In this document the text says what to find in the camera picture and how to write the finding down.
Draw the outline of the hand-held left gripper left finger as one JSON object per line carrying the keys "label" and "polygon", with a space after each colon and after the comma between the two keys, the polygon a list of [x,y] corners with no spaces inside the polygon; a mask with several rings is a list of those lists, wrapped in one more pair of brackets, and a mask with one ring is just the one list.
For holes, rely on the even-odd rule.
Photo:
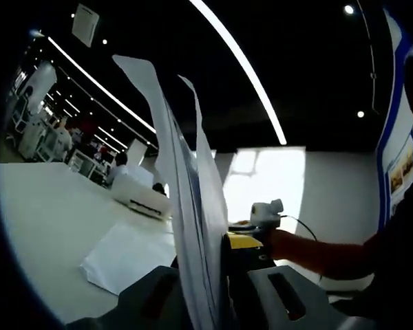
{"label": "hand-held left gripper left finger", "polygon": [[178,260],[157,266],[124,289],[117,305],[107,313],[85,317],[67,329],[192,329],[182,293]]}

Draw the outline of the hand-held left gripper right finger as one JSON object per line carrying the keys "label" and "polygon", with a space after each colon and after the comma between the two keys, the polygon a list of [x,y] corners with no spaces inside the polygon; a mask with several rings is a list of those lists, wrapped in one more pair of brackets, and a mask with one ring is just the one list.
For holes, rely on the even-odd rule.
{"label": "hand-held left gripper right finger", "polygon": [[322,288],[293,268],[277,266],[243,234],[226,235],[225,269],[241,329],[374,329],[367,318],[336,310]]}

